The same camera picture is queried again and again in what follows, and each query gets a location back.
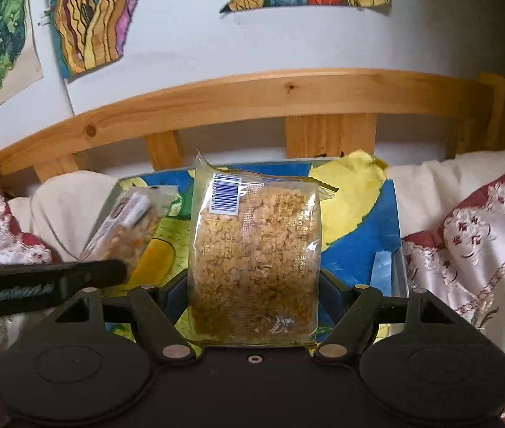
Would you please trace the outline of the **wooden bed rail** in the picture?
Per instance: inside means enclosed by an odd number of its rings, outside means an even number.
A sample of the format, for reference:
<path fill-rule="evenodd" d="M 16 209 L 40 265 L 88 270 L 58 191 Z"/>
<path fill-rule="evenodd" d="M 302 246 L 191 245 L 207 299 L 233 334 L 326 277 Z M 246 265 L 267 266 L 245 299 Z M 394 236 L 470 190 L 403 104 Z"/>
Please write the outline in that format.
<path fill-rule="evenodd" d="M 77 155 L 140 138 L 153 168 L 182 161 L 178 133 L 281 118 L 290 158 L 372 152 L 381 115 L 458 123 L 458 154 L 505 149 L 505 77 L 461 79 L 372 68 L 230 75 L 166 88 L 79 114 L 0 151 L 0 174 L 31 168 L 40 181 L 79 169 Z"/>

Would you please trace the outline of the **swirly purple abstract drawing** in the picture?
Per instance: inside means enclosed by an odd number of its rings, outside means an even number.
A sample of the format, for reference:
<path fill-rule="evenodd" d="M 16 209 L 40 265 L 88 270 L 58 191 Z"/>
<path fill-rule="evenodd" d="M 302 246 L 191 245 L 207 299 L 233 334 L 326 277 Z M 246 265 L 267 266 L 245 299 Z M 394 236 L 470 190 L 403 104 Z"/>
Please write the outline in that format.
<path fill-rule="evenodd" d="M 49 0 L 62 78 L 70 80 L 123 57 L 139 0 Z"/>

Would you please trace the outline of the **cream pillow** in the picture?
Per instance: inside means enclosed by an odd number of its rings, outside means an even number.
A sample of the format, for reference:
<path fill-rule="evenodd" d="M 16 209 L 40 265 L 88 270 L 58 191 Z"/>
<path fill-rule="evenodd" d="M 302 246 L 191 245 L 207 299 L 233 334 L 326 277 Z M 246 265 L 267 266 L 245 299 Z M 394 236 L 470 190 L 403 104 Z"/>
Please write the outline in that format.
<path fill-rule="evenodd" d="M 20 228 L 37 236 L 64 262 L 78 260 L 118 180 L 91 171 L 53 177 L 33 195 L 9 201 Z"/>

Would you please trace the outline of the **nut bar clear packet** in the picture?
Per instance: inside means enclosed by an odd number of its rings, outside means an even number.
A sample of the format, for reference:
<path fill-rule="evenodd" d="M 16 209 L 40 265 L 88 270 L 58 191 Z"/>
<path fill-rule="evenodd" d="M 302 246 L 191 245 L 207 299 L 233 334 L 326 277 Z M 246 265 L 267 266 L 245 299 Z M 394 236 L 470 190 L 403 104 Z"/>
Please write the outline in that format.
<path fill-rule="evenodd" d="M 83 262 L 119 260 L 132 274 L 177 196 L 176 185 L 130 188 L 122 193 L 79 258 Z"/>

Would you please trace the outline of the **metal tray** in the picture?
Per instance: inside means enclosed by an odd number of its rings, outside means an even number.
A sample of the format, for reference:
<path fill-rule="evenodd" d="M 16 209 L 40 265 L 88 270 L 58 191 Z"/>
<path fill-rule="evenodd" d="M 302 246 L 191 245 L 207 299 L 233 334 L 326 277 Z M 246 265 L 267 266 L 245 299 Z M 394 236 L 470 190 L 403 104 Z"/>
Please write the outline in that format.
<path fill-rule="evenodd" d="M 313 300 L 319 269 L 349 286 L 367 284 L 392 295 L 400 248 L 394 186 L 381 182 L 359 225 L 343 222 L 354 207 L 342 202 L 341 189 L 289 177 L 283 166 L 258 174 L 200 162 L 190 192 L 177 187 L 132 274 L 107 288 L 119 294 L 159 283 L 181 259 L 192 304 L 210 310 Z"/>

